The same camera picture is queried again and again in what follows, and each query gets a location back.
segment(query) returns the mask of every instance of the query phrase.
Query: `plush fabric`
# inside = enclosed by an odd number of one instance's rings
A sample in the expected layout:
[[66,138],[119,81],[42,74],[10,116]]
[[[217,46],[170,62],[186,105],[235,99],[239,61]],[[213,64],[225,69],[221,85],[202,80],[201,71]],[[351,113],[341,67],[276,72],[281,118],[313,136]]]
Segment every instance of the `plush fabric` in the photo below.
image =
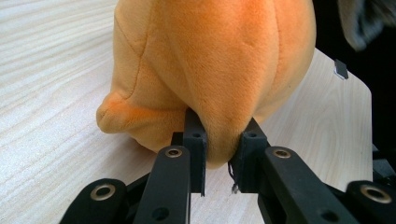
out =
[[344,36],[356,51],[366,49],[385,26],[396,27],[395,0],[338,0]]
[[309,0],[120,0],[98,126],[159,151],[190,107],[208,135],[207,165],[219,167],[250,119],[267,119],[298,86],[315,38]]

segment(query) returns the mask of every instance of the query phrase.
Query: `wooden table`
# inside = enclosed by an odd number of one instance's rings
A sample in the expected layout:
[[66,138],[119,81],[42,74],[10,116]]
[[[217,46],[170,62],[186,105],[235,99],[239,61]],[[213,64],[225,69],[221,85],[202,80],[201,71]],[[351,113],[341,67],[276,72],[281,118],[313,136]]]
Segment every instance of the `wooden table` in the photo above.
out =
[[[109,91],[116,0],[0,3],[0,223],[57,223],[86,185],[129,184],[155,154],[127,134],[101,133],[95,111]],[[316,51],[298,90],[262,129],[339,189],[372,179],[371,94],[342,80]],[[255,195],[231,194],[226,167],[192,195],[192,223],[262,223]]]

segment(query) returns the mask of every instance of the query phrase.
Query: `stuffed animal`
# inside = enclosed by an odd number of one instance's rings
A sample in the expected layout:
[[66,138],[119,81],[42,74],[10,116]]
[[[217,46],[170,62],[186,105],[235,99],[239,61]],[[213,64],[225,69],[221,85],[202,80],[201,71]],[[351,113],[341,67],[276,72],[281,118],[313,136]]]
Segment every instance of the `stuffed animal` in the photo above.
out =
[[309,0],[120,0],[98,126],[157,152],[190,107],[207,133],[207,167],[220,167],[251,118],[267,119],[301,82],[315,39]]

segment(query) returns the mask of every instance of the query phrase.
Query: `black plastic part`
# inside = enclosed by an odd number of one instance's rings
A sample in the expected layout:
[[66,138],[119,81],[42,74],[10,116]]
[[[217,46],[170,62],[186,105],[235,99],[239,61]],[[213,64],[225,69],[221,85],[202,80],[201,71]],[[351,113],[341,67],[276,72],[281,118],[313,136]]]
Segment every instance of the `black plastic part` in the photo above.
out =
[[[358,223],[294,151],[268,147],[262,159],[262,172],[270,180],[275,198],[286,214],[286,223]],[[261,191],[262,201],[274,200],[271,195],[265,198],[268,190]]]
[[370,181],[353,181],[346,188],[345,204],[361,223],[396,223],[394,189]]
[[342,79],[348,79],[349,76],[347,75],[347,65],[341,62],[340,60],[336,59],[334,61],[335,65],[335,73]]
[[171,146],[183,146],[183,133],[173,133]]
[[70,204],[60,223],[123,223],[128,212],[125,196],[125,184],[117,179],[92,182]]
[[186,111],[183,146],[191,154],[191,193],[205,196],[206,132],[198,115],[191,109]]
[[269,147],[267,136],[255,119],[252,119],[242,132],[238,149],[229,165],[233,168],[230,174],[242,193],[257,193],[259,190],[260,166],[264,150]]
[[157,155],[134,224],[190,223],[190,152],[165,147]]
[[134,221],[134,217],[136,216],[137,209],[139,207],[140,201],[142,200],[142,195],[148,180],[149,173],[138,178],[136,181],[126,187],[126,197],[129,204],[128,215],[125,218],[126,223],[132,223]]

